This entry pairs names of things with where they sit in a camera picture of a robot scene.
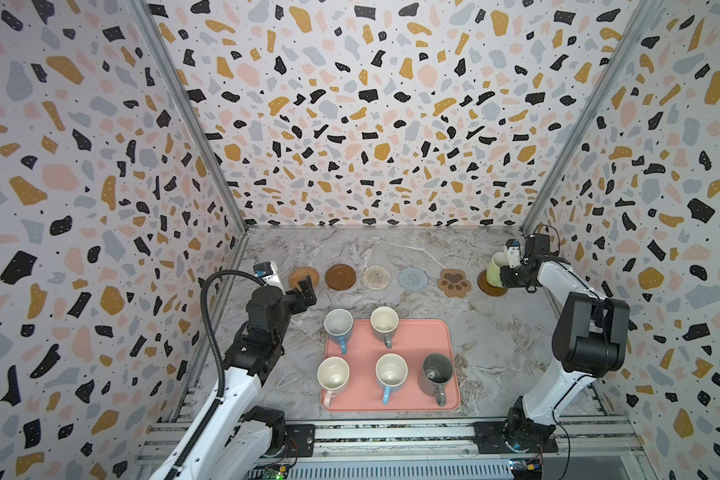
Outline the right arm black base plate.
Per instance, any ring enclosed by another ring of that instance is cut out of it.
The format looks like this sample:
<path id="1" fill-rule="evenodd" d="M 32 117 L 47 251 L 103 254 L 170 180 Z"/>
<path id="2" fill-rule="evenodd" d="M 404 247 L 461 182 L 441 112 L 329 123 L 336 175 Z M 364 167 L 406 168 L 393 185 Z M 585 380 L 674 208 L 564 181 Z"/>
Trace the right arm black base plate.
<path id="1" fill-rule="evenodd" d="M 510 423 L 475 422 L 474 442 L 480 454 L 557 453 L 554 425 L 540 425 L 525 420 Z"/>

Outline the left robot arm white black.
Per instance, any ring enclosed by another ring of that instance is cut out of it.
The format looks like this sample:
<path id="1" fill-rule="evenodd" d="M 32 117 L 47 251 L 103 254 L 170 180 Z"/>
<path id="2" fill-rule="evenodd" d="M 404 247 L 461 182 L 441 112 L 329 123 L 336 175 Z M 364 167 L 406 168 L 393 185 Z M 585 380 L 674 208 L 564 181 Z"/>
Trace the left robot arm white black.
<path id="1" fill-rule="evenodd" d="M 215 280 L 239 276 L 258 285 L 246 305 L 248 320 L 225 353 L 219 349 L 208 309 Z M 221 270 L 201 287 L 201 316 L 217 371 L 217 382 L 201 412 L 152 473 L 153 479 L 245 479 L 263 456 L 285 448 L 285 418 L 279 410 L 254 407 L 259 391 L 284 354 L 291 318 L 317 302 L 311 278 L 285 291 L 268 266 L 253 274 Z"/>

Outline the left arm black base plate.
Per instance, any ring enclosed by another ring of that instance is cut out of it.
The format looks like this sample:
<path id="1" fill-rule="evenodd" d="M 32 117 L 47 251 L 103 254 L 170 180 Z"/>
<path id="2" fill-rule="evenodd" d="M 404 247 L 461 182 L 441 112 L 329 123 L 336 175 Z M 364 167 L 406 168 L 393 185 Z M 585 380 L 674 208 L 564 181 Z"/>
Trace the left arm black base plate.
<path id="1" fill-rule="evenodd" d="M 260 459 L 311 457 L 314 424 L 275 424 L 247 421 L 233 429 L 225 446 L 231 453 L 260 453 Z"/>

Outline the dark grey mug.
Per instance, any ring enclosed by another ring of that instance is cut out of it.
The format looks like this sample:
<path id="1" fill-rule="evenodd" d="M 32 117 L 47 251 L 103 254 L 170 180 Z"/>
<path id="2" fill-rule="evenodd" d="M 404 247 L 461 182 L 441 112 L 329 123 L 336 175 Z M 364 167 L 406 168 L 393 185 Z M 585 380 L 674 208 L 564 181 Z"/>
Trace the dark grey mug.
<path id="1" fill-rule="evenodd" d="M 433 397 L 439 407 L 447 403 L 446 387 L 453 378 L 453 364 L 443 354 L 428 355 L 423 363 L 418 377 L 420 390 Z"/>

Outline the beige braided round coaster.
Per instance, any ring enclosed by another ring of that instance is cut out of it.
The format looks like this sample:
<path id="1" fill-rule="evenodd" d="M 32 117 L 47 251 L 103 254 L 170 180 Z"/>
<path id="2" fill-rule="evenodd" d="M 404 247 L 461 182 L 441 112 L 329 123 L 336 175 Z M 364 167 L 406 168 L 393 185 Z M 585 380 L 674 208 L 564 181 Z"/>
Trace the beige braided round coaster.
<path id="1" fill-rule="evenodd" d="M 363 272 L 362 282 L 372 290 L 385 289 L 391 283 L 391 273 L 382 265 L 372 265 Z"/>

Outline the blue grey woven coaster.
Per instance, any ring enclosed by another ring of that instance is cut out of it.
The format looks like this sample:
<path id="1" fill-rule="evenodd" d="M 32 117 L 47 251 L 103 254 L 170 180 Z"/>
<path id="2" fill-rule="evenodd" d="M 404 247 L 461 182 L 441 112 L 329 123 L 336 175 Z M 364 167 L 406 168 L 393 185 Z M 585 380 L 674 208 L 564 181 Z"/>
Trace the blue grey woven coaster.
<path id="1" fill-rule="evenodd" d="M 419 292 L 427 288 L 429 276 L 419 267 L 409 266 L 403 268 L 397 277 L 398 284 L 408 292 Z"/>

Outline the light green mug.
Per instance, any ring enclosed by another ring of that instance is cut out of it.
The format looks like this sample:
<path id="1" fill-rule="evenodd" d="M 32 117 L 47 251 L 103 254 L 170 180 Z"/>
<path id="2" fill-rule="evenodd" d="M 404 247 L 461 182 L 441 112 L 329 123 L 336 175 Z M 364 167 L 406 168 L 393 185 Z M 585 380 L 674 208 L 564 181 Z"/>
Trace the light green mug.
<path id="1" fill-rule="evenodd" d="M 497 289 L 503 289 L 503 281 L 501 279 L 501 269 L 509 265 L 507 254 L 504 252 L 494 253 L 491 257 L 489 266 L 486 271 L 487 283 Z"/>

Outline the cream mug grey handle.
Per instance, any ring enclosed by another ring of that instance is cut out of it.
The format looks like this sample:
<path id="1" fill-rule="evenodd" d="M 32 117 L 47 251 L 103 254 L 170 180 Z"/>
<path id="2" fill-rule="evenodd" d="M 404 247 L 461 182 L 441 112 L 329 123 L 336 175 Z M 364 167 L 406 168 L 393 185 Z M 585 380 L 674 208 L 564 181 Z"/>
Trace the cream mug grey handle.
<path id="1" fill-rule="evenodd" d="M 399 326 L 399 315 L 391 307 L 376 308 L 370 316 L 370 324 L 375 338 L 381 341 L 387 349 L 393 347 L 392 339 Z"/>

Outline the dark brown wooden coaster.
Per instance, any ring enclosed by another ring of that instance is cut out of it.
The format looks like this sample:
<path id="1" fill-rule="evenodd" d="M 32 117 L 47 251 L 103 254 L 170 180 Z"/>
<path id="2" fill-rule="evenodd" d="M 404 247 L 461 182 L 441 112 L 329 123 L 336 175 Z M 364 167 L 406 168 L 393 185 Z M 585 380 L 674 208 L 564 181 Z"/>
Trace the dark brown wooden coaster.
<path id="1" fill-rule="evenodd" d="M 333 290 L 343 291 L 351 288 L 357 280 L 356 271 L 347 264 L 329 267 L 325 274 L 326 285 Z"/>

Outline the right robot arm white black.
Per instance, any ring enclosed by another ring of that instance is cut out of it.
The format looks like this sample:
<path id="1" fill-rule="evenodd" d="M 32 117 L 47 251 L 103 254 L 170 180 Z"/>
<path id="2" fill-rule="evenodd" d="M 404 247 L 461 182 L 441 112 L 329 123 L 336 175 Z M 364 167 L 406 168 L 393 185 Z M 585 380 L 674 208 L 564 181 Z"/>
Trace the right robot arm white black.
<path id="1" fill-rule="evenodd" d="M 509 410 L 503 436 L 518 453 L 542 448 L 576 395 L 619 370 L 627 353 L 630 307 L 590 286 L 557 258 L 525 258 L 502 266 L 504 288 L 543 288 L 562 305 L 552 334 L 553 361 L 539 383 Z"/>

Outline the woven rattan coaster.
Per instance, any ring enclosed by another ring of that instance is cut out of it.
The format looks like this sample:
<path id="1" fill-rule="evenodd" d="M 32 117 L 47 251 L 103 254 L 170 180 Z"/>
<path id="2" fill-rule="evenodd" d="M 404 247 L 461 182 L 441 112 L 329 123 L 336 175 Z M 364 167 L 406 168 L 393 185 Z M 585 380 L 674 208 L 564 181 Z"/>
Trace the woven rattan coaster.
<path id="1" fill-rule="evenodd" d="M 293 270 L 289 277 L 288 283 L 291 289 L 300 290 L 300 281 L 309 279 L 313 288 L 319 285 L 320 275 L 313 267 L 300 267 Z"/>

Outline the grey mug blue handle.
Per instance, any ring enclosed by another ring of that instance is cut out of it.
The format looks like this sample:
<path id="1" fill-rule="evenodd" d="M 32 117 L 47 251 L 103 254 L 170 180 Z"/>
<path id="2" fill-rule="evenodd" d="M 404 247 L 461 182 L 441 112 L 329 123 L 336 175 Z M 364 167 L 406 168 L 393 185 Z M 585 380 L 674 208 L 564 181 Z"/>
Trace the grey mug blue handle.
<path id="1" fill-rule="evenodd" d="M 331 310 L 324 319 L 324 329 L 327 335 L 340 347 L 343 355 L 347 354 L 353 327 L 354 317 L 345 309 Z"/>

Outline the brown paw shaped coaster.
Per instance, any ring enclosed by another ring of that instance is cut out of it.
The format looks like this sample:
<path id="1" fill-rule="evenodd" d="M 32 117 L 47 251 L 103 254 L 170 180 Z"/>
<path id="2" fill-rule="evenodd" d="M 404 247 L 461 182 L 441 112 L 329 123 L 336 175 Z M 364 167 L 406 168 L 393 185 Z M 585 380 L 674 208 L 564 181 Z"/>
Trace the brown paw shaped coaster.
<path id="1" fill-rule="evenodd" d="M 437 287 L 448 298 L 464 298 L 472 290 L 465 272 L 459 269 L 442 269 Z"/>

